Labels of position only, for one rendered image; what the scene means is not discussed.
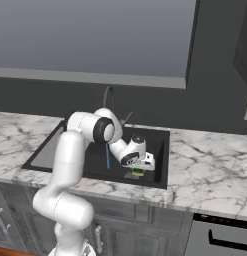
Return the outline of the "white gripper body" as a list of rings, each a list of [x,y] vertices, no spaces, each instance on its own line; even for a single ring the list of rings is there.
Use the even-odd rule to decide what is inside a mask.
[[[131,168],[131,169],[142,169],[142,170],[146,170],[146,171],[154,171],[155,170],[155,164],[153,163],[134,163],[131,165],[126,165],[125,167]]]

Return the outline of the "green and yellow sponge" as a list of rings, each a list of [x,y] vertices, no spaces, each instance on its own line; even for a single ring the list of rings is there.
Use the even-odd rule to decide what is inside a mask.
[[[131,171],[131,175],[132,175],[132,178],[133,178],[133,179],[139,179],[139,178],[141,178],[141,177],[144,176],[144,170],[143,170],[143,169],[134,168],[134,169]]]

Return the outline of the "black sink basin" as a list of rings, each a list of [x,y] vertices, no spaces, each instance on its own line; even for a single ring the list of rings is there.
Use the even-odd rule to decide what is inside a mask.
[[[56,144],[64,131],[64,125],[65,121],[61,121],[56,126],[27,162],[23,164],[23,169],[52,172]],[[86,151],[83,177],[166,189],[170,132],[145,128],[124,128],[123,139],[125,142],[129,142],[133,135],[142,135],[146,139],[146,149],[155,158],[154,171],[145,171],[141,177],[133,176],[132,170],[121,167],[113,155],[110,155],[109,163],[106,163],[105,146],[91,143]]]

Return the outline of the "blue water stream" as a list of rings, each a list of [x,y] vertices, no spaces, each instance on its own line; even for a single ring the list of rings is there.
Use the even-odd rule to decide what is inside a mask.
[[[109,145],[108,143],[105,144],[105,152],[106,152],[106,163],[107,169],[110,169],[110,152],[109,152]]]

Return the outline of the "grey drawer front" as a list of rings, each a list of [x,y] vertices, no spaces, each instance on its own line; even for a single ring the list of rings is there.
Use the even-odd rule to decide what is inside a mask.
[[[128,220],[133,220],[135,217],[135,206],[132,203],[88,196],[84,196],[84,199],[93,205],[97,215],[124,218]]]

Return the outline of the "grey cupboard door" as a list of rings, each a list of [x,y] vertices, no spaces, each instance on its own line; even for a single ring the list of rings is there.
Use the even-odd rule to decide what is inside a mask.
[[[180,235],[148,224],[97,216],[92,223],[100,225],[103,251],[98,256],[183,256]]]
[[[36,255],[38,253],[32,240],[28,239],[29,231],[25,226],[20,227],[15,219],[13,212],[2,192],[0,190],[0,208],[3,208],[2,217],[6,224],[11,224],[8,235],[4,234],[0,225],[0,247],[6,249],[13,249],[21,252],[31,253]]]

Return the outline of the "grey dishwasher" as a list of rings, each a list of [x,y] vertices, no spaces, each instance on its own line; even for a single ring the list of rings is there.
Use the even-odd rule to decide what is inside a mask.
[[[247,256],[247,251],[209,244],[209,229],[215,239],[247,244],[247,221],[195,213],[184,256]]]

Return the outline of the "large window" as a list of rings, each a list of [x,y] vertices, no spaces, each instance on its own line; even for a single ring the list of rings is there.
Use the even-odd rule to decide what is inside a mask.
[[[0,77],[184,89],[198,0],[0,0]]]

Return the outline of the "dark wall cupboard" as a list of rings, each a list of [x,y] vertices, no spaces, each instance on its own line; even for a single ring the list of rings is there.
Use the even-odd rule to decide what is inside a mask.
[[[236,45],[233,65],[247,85],[247,5]]]

